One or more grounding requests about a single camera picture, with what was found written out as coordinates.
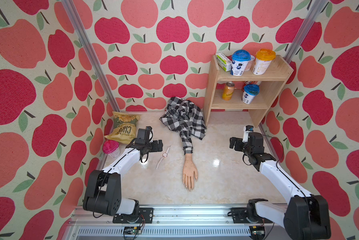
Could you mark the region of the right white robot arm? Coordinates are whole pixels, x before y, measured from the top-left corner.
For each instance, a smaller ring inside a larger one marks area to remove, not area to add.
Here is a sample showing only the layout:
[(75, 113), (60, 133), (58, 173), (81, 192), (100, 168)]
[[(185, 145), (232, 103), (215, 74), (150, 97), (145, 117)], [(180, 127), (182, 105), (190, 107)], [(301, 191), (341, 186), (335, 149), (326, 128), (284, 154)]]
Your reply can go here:
[(260, 133), (250, 132), (246, 140), (232, 137), (229, 147), (243, 152), (249, 164), (271, 181), (287, 203), (286, 208), (281, 208), (265, 199), (251, 199), (245, 210), (231, 211), (232, 215), (252, 223), (270, 220), (283, 227), (293, 240), (328, 240), (331, 237), (326, 199), (304, 189), (271, 154), (265, 153)]

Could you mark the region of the black white plaid shirt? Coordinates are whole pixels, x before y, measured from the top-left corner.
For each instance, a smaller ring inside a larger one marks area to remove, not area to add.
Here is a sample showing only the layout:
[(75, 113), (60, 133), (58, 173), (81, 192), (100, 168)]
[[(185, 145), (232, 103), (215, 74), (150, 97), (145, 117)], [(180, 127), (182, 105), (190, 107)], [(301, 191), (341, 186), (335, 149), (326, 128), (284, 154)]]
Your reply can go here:
[(199, 140), (205, 137), (206, 125), (203, 113), (192, 101), (178, 97), (170, 98), (160, 121), (169, 130), (179, 133), (185, 154), (193, 152), (191, 136)]

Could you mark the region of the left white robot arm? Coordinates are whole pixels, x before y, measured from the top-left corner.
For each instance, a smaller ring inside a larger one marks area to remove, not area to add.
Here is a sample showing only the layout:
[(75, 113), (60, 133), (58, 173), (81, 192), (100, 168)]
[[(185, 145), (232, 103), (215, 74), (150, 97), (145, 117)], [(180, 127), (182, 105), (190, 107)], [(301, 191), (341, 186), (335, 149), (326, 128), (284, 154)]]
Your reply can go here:
[(162, 151), (162, 140), (145, 144), (136, 144), (132, 140), (108, 167), (90, 173), (83, 209), (101, 216), (121, 216), (132, 223), (136, 222), (140, 218), (139, 201), (122, 197), (121, 178), (144, 155)]

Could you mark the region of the mannequin hand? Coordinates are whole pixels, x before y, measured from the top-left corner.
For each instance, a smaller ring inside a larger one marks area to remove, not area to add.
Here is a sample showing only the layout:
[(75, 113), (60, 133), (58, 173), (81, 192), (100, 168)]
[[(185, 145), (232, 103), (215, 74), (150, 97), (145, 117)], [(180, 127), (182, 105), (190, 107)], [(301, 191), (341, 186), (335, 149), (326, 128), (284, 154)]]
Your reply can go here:
[(182, 169), (182, 182), (186, 189), (192, 191), (195, 181), (198, 179), (197, 168), (192, 160), (192, 154), (184, 155), (184, 164)]

